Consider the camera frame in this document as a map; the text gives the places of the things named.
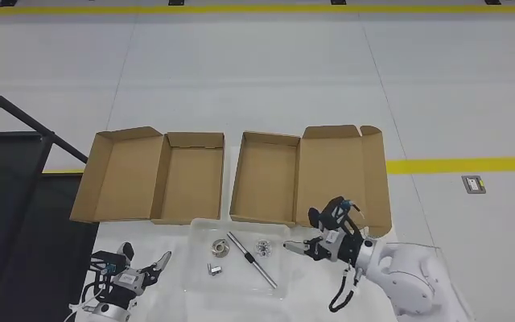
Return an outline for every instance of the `clear plastic tray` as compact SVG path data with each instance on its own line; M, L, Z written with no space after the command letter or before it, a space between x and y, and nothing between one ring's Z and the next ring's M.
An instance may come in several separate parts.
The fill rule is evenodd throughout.
M227 237L230 231L256 258L256 261L278 284L273 289L247 262L243 253ZM223 258L211 253L212 243L219 238L227 240L230 250ZM186 291L230 292L242 295L265 295L283 299L288 290L290 267L286 250L282 247L290 238L290 229L285 225L254 224L234 221L195 219L188 238L187 261L183 270L183 286ZM266 239L272 245L269 257L255 253L257 240ZM211 276L208 263L221 266L222 273Z

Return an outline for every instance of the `white floor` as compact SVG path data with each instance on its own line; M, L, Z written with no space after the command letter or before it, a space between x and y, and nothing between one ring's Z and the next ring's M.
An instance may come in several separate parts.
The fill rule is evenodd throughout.
M380 127L387 159L513 156L515 20L487 15L0 19L0 95L89 152L100 130ZM23 130L0 111L0 130ZM55 149L48 169L82 167ZM390 175L404 242L443 247L478 321L513 320L513 173Z

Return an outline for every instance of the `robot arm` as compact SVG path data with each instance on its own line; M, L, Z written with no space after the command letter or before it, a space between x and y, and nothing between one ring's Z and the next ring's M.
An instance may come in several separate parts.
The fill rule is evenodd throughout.
M302 243L286 241L284 247L318 261L341 260L355 270L354 286L361 276L376 283L388 296L397 316L410 316L419 321L468 322L473 318L468 306L453 287L445 266L438 260L435 249L416 244L385 244L363 238L348 216L351 208L359 211L350 200L337 197L319 213L310 209L310 223L322 231L320 237ZM343 292L342 286L329 305L337 312L351 300L334 306Z
M84 288L82 302L85 293L94 286L99 303L96 307L83 307L92 313L88 321L127 322L130 318L130 301L158 282L159 275L170 260L171 252L166 252L157 262L138 270L130 267L133 256L134 251L129 242L123 243L116 254L105 251L92 254L89 270L95 272L95 282ZM101 284L105 285L103 290L100 289Z

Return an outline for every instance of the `metal nut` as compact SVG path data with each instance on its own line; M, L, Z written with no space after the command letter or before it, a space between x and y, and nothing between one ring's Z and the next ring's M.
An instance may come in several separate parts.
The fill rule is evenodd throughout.
M256 254L261 257L269 257L272 254L272 245L269 241L260 239L256 242Z
M218 258L225 257L229 252L229 244L225 239L216 239L211 246L211 252Z
M214 266L212 267L211 264L208 264L208 273L211 275L211 276L215 276L219 273L222 272L222 268L221 266Z

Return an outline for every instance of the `cardboard box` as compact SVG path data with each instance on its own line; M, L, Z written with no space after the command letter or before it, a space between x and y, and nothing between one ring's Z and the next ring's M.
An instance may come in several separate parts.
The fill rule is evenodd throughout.
M373 236L391 229L382 132L373 126L311 126L302 138L245 132L230 214L235 221L310 226L310 207L322 210L343 196L356 202L351 218Z
M223 163L222 133L162 135L151 127L100 132L70 219L156 224L217 219Z

